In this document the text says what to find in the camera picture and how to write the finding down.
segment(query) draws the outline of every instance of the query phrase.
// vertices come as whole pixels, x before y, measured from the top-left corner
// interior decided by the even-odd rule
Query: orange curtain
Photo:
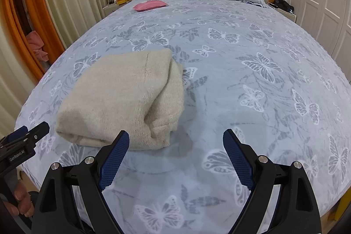
[[[45,0],[25,1],[34,29],[44,42],[43,50],[48,53],[50,64],[53,64],[64,52],[64,46],[52,23],[46,2]]]
[[[27,39],[18,20],[13,0],[1,1],[4,10],[4,16],[13,41],[27,67],[32,72],[34,77],[39,81],[45,74],[45,70],[29,47]]]

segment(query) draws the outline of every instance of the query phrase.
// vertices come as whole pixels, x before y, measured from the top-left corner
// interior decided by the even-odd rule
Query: butterfly pattern
[[[296,62],[298,62],[298,63],[301,63],[298,56],[300,56],[300,57],[306,59],[306,57],[305,57],[300,51],[298,51],[297,49],[295,49],[294,46],[290,45],[289,43],[287,43],[287,45],[288,45],[288,47],[289,47],[288,49],[287,49],[287,48],[284,48],[284,47],[282,47],[282,46],[279,46],[279,45],[276,45],[276,47],[278,47],[279,49],[281,49],[284,53],[289,54],[289,56],[290,56],[292,59],[294,59]]]
[[[129,39],[129,42],[132,45],[132,51],[143,51],[150,44],[155,45],[168,45],[168,39],[164,38],[161,31],[154,33],[151,37],[145,37],[144,39]]]
[[[321,79],[321,81],[323,82],[323,84],[325,85],[325,87],[327,88],[327,90],[332,90],[335,94],[337,93],[336,92],[336,89],[335,89],[335,86],[333,84],[333,82],[331,80],[325,80],[321,74],[317,73],[317,75],[319,76],[319,78]]]
[[[166,199],[162,208],[156,206],[149,208],[144,205],[135,205],[135,210],[140,219],[144,222],[146,229],[151,233],[161,233],[163,226],[179,229],[184,223],[184,217],[180,212],[177,198],[174,195]]]
[[[89,48],[94,48],[96,45],[100,44],[102,41],[108,42],[107,37],[99,38],[99,39],[97,39],[97,37],[94,37],[89,42],[87,42],[84,45],[84,47],[88,47],[89,46]]]
[[[264,47],[264,48],[266,48],[266,49],[268,49],[269,48],[269,44],[268,43],[266,43],[266,42],[264,42],[263,40],[261,40],[261,39],[258,39],[258,38],[253,38],[253,42],[257,45],[257,46],[262,46],[262,47]]]
[[[98,52],[92,54],[90,57],[86,56],[83,59],[77,60],[74,64],[73,77],[78,78],[82,75],[82,72],[94,64],[101,56],[98,56]]]
[[[209,52],[215,52],[215,49],[212,49],[206,45],[202,45],[202,49],[197,49],[197,50],[193,50],[194,53],[199,54],[205,58],[208,57],[208,53]]]
[[[255,32],[260,32],[264,35],[266,35],[268,38],[273,38],[273,32],[267,29],[263,29],[263,28],[259,28],[258,26],[256,26],[255,24],[250,24],[249,27],[250,30],[255,31]]]
[[[175,27],[181,27],[181,24],[180,24],[180,23],[175,23],[175,24],[172,24],[172,25],[167,25],[167,27],[168,27],[169,29],[173,29],[173,28],[175,28]]]
[[[59,80],[57,84],[50,90],[51,96],[53,96],[56,93],[56,91],[61,87],[62,87],[62,83],[61,83],[61,80]]]
[[[260,73],[261,77],[270,83],[275,83],[276,78],[272,71],[282,73],[282,69],[276,64],[271,62],[268,58],[257,52],[256,61],[242,61],[245,66],[248,66],[251,70]]]
[[[152,23],[152,24],[145,24],[145,21],[140,21],[139,23],[132,25],[129,27],[129,29],[134,28],[134,27],[138,27],[138,32],[143,32],[145,30],[147,30],[148,28],[154,27],[158,24],[156,23]]]
[[[335,104],[333,103],[334,107],[336,108],[336,111],[337,111],[337,114],[336,114],[336,120],[339,121],[340,123],[343,123],[343,119],[341,117],[341,110],[340,108]]]
[[[317,103],[306,104],[304,99],[299,95],[299,93],[292,89],[295,101],[295,109],[299,114],[304,117],[306,114],[309,114],[313,124],[319,124],[319,105]]]
[[[264,93],[260,90],[253,90],[252,88],[246,85],[243,85],[243,89],[246,91],[246,94],[245,99],[240,101],[240,105],[253,108],[258,112],[263,112],[264,109],[259,103],[259,100],[264,97]]]
[[[230,44],[236,44],[239,42],[240,35],[234,33],[219,32],[216,29],[208,29],[208,37],[213,40],[224,39]]]
[[[308,176],[308,179],[310,180],[311,183],[313,183],[313,180],[315,177],[318,176],[318,171],[319,171],[317,156],[314,155],[309,162],[306,162],[305,160],[299,160],[299,162],[304,167],[305,172]]]
[[[328,172],[330,175],[332,175],[336,172],[337,169],[339,169],[341,173],[341,182],[343,182],[346,175],[347,156],[349,154],[349,149],[345,147],[339,154],[338,146],[335,143],[334,137],[330,134],[328,134],[328,137],[330,143],[329,148],[332,154],[329,156]]]
[[[197,68],[185,68],[183,69],[183,86],[187,87],[190,84],[190,80],[194,78]]]
[[[305,73],[304,73],[303,70],[301,70],[301,69],[298,70],[298,71],[297,71],[297,75],[300,76],[300,77],[302,77],[302,78],[303,78],[303,81],[304,81],[305,83],[308,83],[308,84],[311,84],[311,83],[312,83],[311,79],[305,75]]]
[[[351,127],[346,123],[351,118],[351,87],[326,51],[271,8],[232,0],[165,0],[168,6],[162,10],[134,11],[132,7],[141,1],[145,0],[126,4],[82,35],[31,92],[15,128],[31,128],[42,121],[50,126],[50,133],[37,144],[36,155],[23,164],[31,180],[40,188],[53,161],[68,166],[98,152],[98,148],[71,144],[54,132],[60,104],[80,75],[105,55],[129,53],[133,48],[168,48],[183,66],[185,94],[184,112],[177,130],[171,132],[171,144],[155,151],[128,152],[116,175],[118,184],[113,183],[104,193],[109,205],[116,206],[111,212],[123,222],[126,232],[152,233],[146,226],[150,220],[141,220],[135,204],[151,209],[149,218],[158,216],[153,221],[160,233],[196,234],[206,229],[221,234],[232,227],[232,219],[217,220],[218,213],[239,214],[250,192],[241,185],[223,148],[222,134],[228,128],[273,162],[290,165],[299,160],[313,185],[320,213],[335,205],[351,182],[348,152],[346,160],[344,151],[350,149]],[[138,32],[148,24],[157,25]],[[218,39],[208,36],[209,28],[218,32],[211,33]],[[229,34],[239,35],[237,44],[226,40],[231,40]],[[298,63],[276,47],[290,50],[289,44],[306,59],[297,55]],[[325,87],[317,72],[327,83],[331,80],[336,94],[330,83],[330,90]],[[297,102],[292,89],[301,95]],[[337,152],[330,152],[328,134],[335,139],[337,148],[332,150]],[[330,156],[334,157],[329,165]],[[73,191],[79,214],[88,217],[78,190]],[[163,222],[162,207],[171,195],[176,196],[184,219],[182,225],[178,222],[178,229]],[[121,212],[119,205],[133,213]],[[274,207],[268,207],[268,220]]]
[[[240,25],[232,20],[226,21],[225,24],[227,24],[230,27],[240,27]]]
[[[202,17],[201,16],[198,16],[198,17],[195,17],[195,18],[190,18],[188,20],[195,20],[197,22],[197,24],[199,25],[204,25],[204,24],[207,24],[206,21],[203,21],[202,20]]]

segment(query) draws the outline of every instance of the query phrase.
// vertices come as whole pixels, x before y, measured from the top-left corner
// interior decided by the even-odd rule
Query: finger
[[[15,196],[17,201],[21,201],[26,197],[27,194],[28,193],[26,186],[24,185],[22,180],[19,180],[13,195]]]
[[[27,195],[18,203],[18,210],[20,214],[25,214],[28,212],[30,209],[30,206],[32,205],[30,201],[30,195],[27,193]]]
[[[12,216],[17,216],[19,214],[17,207],[12,205],[11,203],[8,203],[7,201],[3,201],[3,203]]]
[[[30,209],[24,214],[25,217],[32,217],[34,214],[34,205],[30,203]]]

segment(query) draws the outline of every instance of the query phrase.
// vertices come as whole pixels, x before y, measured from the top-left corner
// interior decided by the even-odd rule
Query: folded towel
[[[125,130],[130,149],[160,149],[169,146],[183,108],[182,67],[169,49],[109,55],[77,80],[60,106],[56,132],[101,147]]]
[[[42,50],[42,47],[44,46],[44,42],[40,38],[39,34],[36,31],[32,31],[26,36],[26,38],[27,38],[29,47],[34,52],[36,58],[39,61],[47,62],[49,60],[49,57],[47,55],[47,52],[44,52]]]

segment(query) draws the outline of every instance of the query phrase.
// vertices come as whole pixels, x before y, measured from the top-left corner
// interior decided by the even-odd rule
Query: bedsheet
[[[126,234],[228,233],[249,195],[223,148],[228,128],[273,162],[302,162],[321,215],[331,208],[351,181],[351,87],[326,51],[271,8],[164,0],[167,7],[134,11],[142,1],[125,5],[80,37],[23,106],[16,128],[50,125],[36,155],[22,165],[34,183],[40,187],[53,162],[78,164],[98,152],[54,132],[58,108],[76,80],[101,56],[169,48],[183,64],[185,89],[171,146],[128,151],[103,192]],[[74,193],[88,220],[79,189]],[[277,195],[275,188],[261,231],[268,228]]]

